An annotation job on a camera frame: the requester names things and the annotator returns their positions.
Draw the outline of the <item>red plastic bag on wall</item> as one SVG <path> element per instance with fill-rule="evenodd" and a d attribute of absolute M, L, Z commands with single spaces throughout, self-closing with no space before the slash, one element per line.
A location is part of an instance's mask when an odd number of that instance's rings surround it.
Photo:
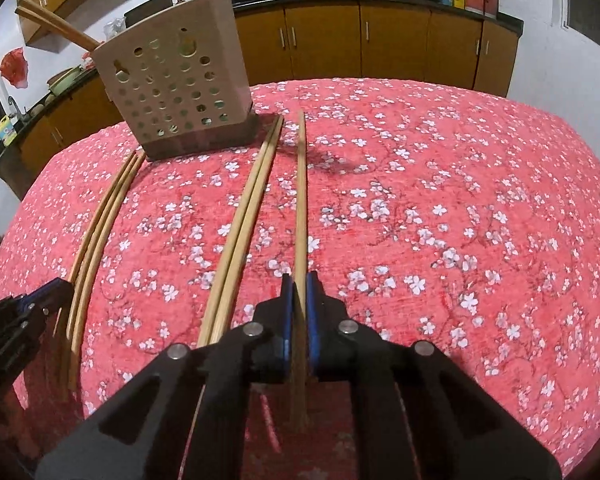
<path fill-rule="evenodd" d="M 28 86 L 29 64 L 24 56 L 23 47 L 7 52 L 0 64 L 0 74 L 16 89 Z"/>

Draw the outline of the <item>wooden lower cabinets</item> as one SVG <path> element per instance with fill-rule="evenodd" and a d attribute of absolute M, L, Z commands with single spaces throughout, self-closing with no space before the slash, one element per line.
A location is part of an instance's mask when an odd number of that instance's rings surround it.
<path fill-rule="evenodd" d="M 255 112 L 254 87 L 285 80 L 413 79 L 505 96 L 522 34 L 517 20 L 418 0 L 273 0 L 233 10 Z M 63 148 L 118 122 L 97 72 L 23 131 L 24 166 L 38 174 Z"/>

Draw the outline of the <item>dark cutting board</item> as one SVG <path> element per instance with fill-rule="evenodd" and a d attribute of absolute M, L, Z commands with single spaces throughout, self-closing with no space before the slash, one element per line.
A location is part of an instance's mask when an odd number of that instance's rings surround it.
<path fill-rule="evenodd" d="M 173 0 L 147 0 L 124 14 L 125 27 L 130 28 L 171 6 L 173 6 Z"/>

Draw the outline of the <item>green bowl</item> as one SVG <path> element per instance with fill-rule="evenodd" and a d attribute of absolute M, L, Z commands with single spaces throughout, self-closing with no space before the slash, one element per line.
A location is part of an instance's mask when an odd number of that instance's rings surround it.
<path fill-rule="evenodd" d="M 63 70 L 61 73 L 56 74 L 47 81 L 48 91 L 53 96 L 60 96 L 62 92 L 69 89 L 81 76 L 82 68 L 80 66 L 74 66 Z"/>

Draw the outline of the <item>red floral tablecloth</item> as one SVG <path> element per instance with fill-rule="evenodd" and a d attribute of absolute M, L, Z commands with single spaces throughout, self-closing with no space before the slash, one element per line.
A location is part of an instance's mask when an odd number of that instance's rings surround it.
<path fill-rule="evenodd" d="M 425 338 L 573 471 L 600 440 L 600 162 L 560 118 L 397 80 L 254 88 L 285 127 L 233 321 L 294 267 L 306 114 L 308 259 L 385 340 Z M 196 344 L 255 146 L 148 162 L 126 193 L 87 309 L 79 390 L 46 344 L 5 402 L 0 441 L 35 460 L 169 344 Z"/>

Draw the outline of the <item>yellow detergent bottle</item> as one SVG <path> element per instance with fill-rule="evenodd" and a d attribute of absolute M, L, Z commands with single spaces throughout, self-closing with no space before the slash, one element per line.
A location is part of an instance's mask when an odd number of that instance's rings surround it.
<path fill-rule="evenodd" d="M 14 142 L 17 137 L 18 132 L 14 124 L 12 123 L 12 118 L 8 115 L 5 115 L 0 120 L 0 140 L 5 146 L 9 146 Z"/>

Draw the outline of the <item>beige perforated utensil holder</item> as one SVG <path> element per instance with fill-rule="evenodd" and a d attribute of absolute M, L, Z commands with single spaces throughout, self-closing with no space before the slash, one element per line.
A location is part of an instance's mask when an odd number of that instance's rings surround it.
<path fill-rule="evenodd" d="M 252 104 L 232 0 L 188 0 L 125 29 L 92 58 L 150 160 L 252 142 Z"/>

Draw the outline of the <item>clear glass jar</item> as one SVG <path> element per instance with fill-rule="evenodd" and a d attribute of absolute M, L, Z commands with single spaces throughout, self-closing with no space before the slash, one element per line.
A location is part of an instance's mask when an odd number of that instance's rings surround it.
<path fill-rule="evenodd" d="M 109 41 L 115 36 L 122 34 L 122 32 L 124 32 L 125 29 L 125 18 L 114 18 L 113 20 L 107 22 L 102 28 L 102 30 L 104 31 L 106 41 Z"/>

